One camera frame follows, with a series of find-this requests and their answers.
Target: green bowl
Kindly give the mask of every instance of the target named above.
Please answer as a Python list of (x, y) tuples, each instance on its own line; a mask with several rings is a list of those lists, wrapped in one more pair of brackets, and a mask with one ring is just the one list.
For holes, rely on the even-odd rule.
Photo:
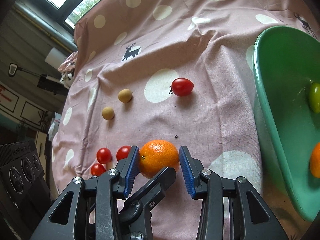
[(308, 92), (320, 82), (320, 42), (294, 28), (271, 27), (257, 38), (253, 64), (263, 166), (301, 217), (313, 221), (320, 179), (312, 176), (309, 159), (320, 142), (320, 114), (310, 109)]

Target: orange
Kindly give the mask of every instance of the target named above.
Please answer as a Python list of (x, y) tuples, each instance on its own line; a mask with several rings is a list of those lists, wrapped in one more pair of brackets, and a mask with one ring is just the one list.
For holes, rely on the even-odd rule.
[(178, 170), (179, 153), (176, 147), (164, 140), (153, 140), (140, 149), (139, 169), (143, 176), (151, 179), (163, 167)]
[(310, 157), (310, 171), (313, 176), (320, 179), (320, 143), (317, 143)]

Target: black deer silhouette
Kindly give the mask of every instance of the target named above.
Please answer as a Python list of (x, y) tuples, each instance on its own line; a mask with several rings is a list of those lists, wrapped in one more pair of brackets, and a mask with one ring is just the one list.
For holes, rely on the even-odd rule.
[(290, 235), (290, 240), (298, 240), (298, 237), (296, 236), (296, 234)]
[(313, 30), (311, 29), (310, 25), (300, 17), (299, 13), (294, 13), (294, 16), (302, 23), (303, 28), (309, 33), (309, 35), (312, 35), (312, 37), (316, 38), (315, 33), (313, 32)]
[(128, 57), (130, 57), (130, 56), (135, 57), (135, 56), (137, 56), (137, 55), (139, 54), (139, 49), (140, 49), (140, 48), (135, 49), (135, 50), (133, 50), (133, 51), (130, 51), (130, 49), (131, 49), (135, 44), (136, 44), (136, 43), (132, 43), (131, 46), (125, 47), (127, 51), (125, 52), (124, 58), (123, 58), (122, 61), (127, 60)]

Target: blue gripper pad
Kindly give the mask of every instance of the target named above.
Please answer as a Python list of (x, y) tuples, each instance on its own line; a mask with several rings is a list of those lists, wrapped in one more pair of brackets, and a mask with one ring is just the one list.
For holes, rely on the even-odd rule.
[(193, 163), (193, 160), (186, 146), (181, 146), (179, 149), (179, 161), (180, 161), (180, 166), (181, 166), (181, 170), (183, 173), (183, 178), (186, 184), (188, 194), (191, 196), (191, 198), (195, 198), (196, 197), (195, 176), (190, 166), (190, 162)]
[(134, 178), (140, 173), (139, 171), (140, 152), (137, 146), (132, 146), (127, 160), (130, 160), (129, 168), (125, 176), (124, 196), (127, 198), (132, 192)]

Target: green tomato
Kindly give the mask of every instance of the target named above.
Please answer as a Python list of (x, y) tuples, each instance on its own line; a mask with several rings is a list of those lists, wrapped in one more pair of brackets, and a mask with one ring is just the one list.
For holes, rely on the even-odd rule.
[(312, 83), (309, 92), (309, 105), (316, 114), (320, 112), (320, 84)]

